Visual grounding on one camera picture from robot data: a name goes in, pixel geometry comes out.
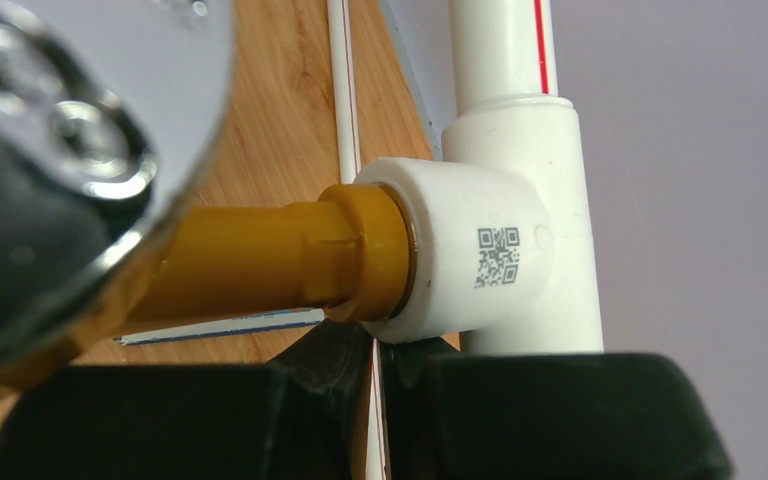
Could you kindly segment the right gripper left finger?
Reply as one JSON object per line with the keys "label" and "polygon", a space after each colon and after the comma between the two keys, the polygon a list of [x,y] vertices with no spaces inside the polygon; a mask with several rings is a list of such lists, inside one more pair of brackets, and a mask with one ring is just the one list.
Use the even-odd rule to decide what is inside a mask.
{"label": "right gripper left finger", "polygon": [[261,365],[66,368],[2,424],[0,479],[347,479],[371,344],[325,321]]}

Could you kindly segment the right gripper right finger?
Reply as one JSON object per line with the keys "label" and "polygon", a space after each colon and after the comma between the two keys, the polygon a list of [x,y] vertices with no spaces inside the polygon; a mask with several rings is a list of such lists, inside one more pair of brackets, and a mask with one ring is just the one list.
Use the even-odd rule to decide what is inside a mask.
{"label": "right gripper right finger", "polygon": [[650,353],[470,355],[383,345],[395,479],[729,479],[694,385]]}

